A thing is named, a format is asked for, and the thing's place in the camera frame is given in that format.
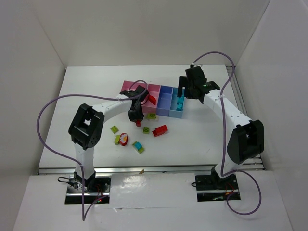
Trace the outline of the green lego brick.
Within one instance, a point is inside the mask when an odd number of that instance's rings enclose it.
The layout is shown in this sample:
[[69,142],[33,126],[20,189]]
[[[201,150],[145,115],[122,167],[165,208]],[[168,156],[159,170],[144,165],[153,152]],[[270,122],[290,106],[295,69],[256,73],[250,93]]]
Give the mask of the green lego brick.
[[119,129],[117,128],[117,126],[112,126],[112,127],[110,128],[110,130],[111,130],[114,134],[116,134],[116,133],[119,131]]
[[143,128],[143,133],[144,134],[149,134],[150,133],[150,128],[149,127],[144,127]]

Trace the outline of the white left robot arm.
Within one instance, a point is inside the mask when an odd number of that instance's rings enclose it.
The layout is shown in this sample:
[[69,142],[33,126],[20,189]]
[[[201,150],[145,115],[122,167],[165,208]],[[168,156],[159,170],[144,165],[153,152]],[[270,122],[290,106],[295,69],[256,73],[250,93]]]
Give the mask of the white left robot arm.
[[114,116],[128,112],[131,122],[141,122],[144,118],[141,103],[149,95],[148,90],[138,85],[135,90],[124,90],[115,100],[105,101],[96,105],[86,103],[79,106],[68,133],[76,151],[74,178],[89,190],[94,186],[95,169],[94,146],[99,142],[103,124]]

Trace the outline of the red lego brick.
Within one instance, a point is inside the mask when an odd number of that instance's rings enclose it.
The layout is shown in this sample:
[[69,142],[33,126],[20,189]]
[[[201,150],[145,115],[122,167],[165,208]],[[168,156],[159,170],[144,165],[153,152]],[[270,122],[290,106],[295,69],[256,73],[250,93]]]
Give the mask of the red lego brick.
[[149,101],[151,104],[153,104],[153,105],[156,105],[156,103],[157,103],[156,98],[155,98],[154,96],[152,96],[152,95],[149,95],[148,101]]
[[166,125],[157,127],[157,128],[155,128],[155,129],[152,131],[154,137],[163,135],[163,134],[166,133],[166,132],[168,132],[168,128],[167,128]]

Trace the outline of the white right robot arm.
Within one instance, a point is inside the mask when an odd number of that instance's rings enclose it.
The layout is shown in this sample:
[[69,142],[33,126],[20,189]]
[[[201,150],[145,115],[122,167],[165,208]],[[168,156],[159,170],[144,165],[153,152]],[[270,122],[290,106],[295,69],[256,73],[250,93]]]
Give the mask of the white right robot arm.
[[211,179],[222,182],[246,160],[264,151],[264,125],[234,106],[214,81],[207,81],[201,67],[190,67],[185,73],[179,77],[178,95],[199,100],[223,122],[223,157],[211,170]]

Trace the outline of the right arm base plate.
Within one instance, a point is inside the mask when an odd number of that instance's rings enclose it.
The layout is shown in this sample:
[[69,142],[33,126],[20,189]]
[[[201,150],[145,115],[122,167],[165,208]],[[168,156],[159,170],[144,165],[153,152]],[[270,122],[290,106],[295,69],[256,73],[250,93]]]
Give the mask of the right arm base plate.
[[210,175],[196,175],[195,182],[191,186],[196,189],[198,202],[216,202],[229,200],[240,200],[239,186],[234,174],[214,182]]

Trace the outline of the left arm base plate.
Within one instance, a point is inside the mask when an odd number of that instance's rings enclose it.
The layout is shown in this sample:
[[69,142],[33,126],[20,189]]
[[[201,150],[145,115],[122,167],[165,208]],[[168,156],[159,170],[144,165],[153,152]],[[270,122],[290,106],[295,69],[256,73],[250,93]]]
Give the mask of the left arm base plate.
[[[82,185],[73,177],[63,177],[64,183],[67,183],[67,190],[64,203],[66,205],[81,204]],[[108,204],[110,202],[111,177],[96,177],[91,188],[85,187],[85,204],[91,204],[94,200],[101,198],[97,204]]]

